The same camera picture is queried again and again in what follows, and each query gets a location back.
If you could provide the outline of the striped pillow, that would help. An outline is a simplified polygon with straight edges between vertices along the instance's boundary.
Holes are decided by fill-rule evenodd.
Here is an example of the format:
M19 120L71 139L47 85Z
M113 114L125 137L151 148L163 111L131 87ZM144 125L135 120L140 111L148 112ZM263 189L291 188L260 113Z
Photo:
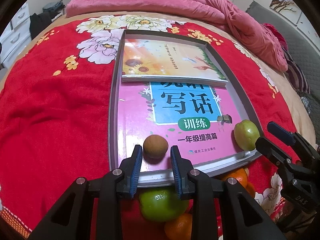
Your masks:
M301 68L295 63L289 52L282 47L288 65L285 75L296 92L310 94L310 86Z

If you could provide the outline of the pink workbook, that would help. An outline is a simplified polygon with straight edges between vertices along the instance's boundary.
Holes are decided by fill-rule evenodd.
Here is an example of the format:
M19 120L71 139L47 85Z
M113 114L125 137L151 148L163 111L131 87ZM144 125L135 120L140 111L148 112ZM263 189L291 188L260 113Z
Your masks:
M234 126L242 121L225 88L190 83L122 83L118 101L118 156L128 157L150 135L178 146L195 166L215 168L254 155L234 140Z

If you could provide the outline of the orange tangerine front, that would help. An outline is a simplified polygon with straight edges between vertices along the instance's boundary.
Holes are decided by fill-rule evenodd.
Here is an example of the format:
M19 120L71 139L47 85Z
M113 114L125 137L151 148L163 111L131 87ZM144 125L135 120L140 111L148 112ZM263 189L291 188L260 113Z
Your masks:
M184 213L179 217L166 222L164 231L171 240L191 240L193 216Z

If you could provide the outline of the small tan longan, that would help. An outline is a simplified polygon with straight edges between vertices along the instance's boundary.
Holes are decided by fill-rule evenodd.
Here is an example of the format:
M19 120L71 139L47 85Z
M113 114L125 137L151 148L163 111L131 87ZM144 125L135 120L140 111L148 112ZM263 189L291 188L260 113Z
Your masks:
M249 176L249 169L246 167L246 168L244 168L244 170L245 170L247 176Z

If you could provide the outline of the white drawer cabinet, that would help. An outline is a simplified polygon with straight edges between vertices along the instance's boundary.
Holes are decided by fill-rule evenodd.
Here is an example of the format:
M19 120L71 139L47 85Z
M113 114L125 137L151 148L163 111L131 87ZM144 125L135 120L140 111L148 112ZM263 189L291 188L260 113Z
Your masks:
M16 57L31 42L30 14L25 2L1 35L1 64L9 69Z

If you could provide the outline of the orange tangerine back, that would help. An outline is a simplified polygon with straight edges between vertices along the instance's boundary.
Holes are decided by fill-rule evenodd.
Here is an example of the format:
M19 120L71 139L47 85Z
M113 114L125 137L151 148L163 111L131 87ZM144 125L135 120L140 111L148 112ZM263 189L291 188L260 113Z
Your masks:
M235 178L244 188L247 187L248 175L244 168L239 168L223 174L220 179L226 181L228 178Z

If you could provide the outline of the pink quilt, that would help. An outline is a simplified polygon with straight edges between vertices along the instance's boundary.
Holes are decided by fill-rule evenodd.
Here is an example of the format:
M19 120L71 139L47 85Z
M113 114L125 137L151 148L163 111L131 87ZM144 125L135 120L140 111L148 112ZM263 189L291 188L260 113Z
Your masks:
M67 17L103 11L157 12L207 22L233 35L270 67L288 69L272 31L229 0L71 0L66 9Z

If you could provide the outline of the sunflower cover book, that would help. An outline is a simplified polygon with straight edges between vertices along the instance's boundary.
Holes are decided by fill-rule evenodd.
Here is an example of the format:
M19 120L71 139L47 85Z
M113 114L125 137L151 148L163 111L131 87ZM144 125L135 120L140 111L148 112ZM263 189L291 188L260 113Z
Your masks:
M126 82L191 82L224 87L228 80L200 47L161 40L126 39L122 79Z

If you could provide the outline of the brown longan fruit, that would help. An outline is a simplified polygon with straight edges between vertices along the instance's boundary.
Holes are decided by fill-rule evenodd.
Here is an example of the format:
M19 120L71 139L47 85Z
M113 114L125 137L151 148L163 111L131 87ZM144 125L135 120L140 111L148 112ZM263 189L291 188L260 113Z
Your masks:
M143 152L151 159L162 159L168 148L167 140L156 134L148 136L143 143Z

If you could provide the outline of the large green fruit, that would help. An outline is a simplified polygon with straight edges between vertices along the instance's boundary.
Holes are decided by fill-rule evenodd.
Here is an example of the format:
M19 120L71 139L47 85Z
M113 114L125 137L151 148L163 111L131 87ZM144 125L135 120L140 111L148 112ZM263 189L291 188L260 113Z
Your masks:
M187 210L189 200L181 200L171 187L150 188L139 193L142 216L153 222L173 220Z

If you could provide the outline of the small green apple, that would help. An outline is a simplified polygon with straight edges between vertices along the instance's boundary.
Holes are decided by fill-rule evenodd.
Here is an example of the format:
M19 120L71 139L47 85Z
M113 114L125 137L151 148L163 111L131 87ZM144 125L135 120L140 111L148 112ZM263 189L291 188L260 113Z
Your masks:
M255 143L260 137L257 126L250 120L242 120L234 126L234 138L237 145L244 151L255 149Z

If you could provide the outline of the wall painting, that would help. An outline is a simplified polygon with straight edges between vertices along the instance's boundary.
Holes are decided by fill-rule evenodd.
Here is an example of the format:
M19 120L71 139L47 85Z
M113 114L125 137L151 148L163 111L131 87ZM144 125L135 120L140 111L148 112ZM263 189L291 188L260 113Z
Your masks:
M272 0L270 8L287 18L294 25L298 23L302 11L293 0Z

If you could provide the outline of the black clothing pile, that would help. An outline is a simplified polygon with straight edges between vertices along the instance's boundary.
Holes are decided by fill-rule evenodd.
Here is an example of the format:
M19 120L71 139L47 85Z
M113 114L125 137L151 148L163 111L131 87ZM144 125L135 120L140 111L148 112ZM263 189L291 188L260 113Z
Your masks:
M40 14L34 13L30 16L30 35L33 40L40 32L46 29L52 23L49 12L42 12Z

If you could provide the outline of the grey shallow cardboard box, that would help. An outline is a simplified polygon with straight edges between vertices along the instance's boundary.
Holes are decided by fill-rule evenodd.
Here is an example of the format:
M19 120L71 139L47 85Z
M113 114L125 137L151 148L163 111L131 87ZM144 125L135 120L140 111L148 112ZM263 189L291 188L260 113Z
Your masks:
M143 39L143 40L161 40L161 41L170 41L175 43L183 43L189 44L193 46L198 46L202 48L212 60L212 62L218 67L221 73L227 78L228 83L224 87L220 86L210 86L214 88L225 88L228 90L236 108L243 118L243 120L247 119L252 121L258 129L261 129L261 123L258 119L257 113L254 110L252 103L250 102L246 92L240 85L240 82L233 74L232 70L225 63L222 57L218 54L218 52L207 42L188 37L182 35L176 35L171 33L158 33L155 31L142 31L142 30L126 30L123 32L123 35L120 40L118 55L116 58L113 78L112 78L112 87L111 87L111 98L110 98L110 109L109 109L109 125L108 125L108 146L109 146L109 158L110 158L110 167L112 169L118 168L120 162L123 159L120 159L118 156L118 101L119 101L119 88L122 83L150 83L156 81L137 81L137 82L126 82L122 79L122 64L123 64L123 49L126 39ZM191 82L182 82L182 81L174 81L168 83L190 83L195 85L201 85L199 83L191 83ZM254 155L249 158L241 159L236 163L232 163L230 165L220 165L219 168L215 168L212 163L202 164L199 166L195 166L199 170L206 172L210 176L215 176L218 174L222 174L224 172L230 171L232 169L244 166L251 161L257 159L259 157L259 153L256 150L252 150Z

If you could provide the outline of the orange tangerine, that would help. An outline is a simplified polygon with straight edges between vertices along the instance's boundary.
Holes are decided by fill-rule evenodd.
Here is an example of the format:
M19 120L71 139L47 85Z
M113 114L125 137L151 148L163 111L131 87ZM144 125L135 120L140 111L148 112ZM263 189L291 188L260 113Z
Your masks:
M220 179L226 181L228 178L235 178L244 188L247 187L248 175L244 168L239 168L223 174Z
M179 217L166 222L164 231L171 240L191 240L193 216L184 213Z
M255 197L255 188L249 181L247 182L246 190L252 198Z

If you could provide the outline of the grey headboard cushion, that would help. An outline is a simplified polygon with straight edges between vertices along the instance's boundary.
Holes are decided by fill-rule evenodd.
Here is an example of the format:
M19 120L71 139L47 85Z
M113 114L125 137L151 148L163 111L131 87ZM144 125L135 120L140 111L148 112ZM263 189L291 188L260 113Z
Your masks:
M302 71L310 93L299 89L298 94L310 102L310 118L315 128L316 143L319 144L319 53L311 44L283 17L276 15L256 1L253 1L246 12L259 23L273 25L287 42L291 59Z

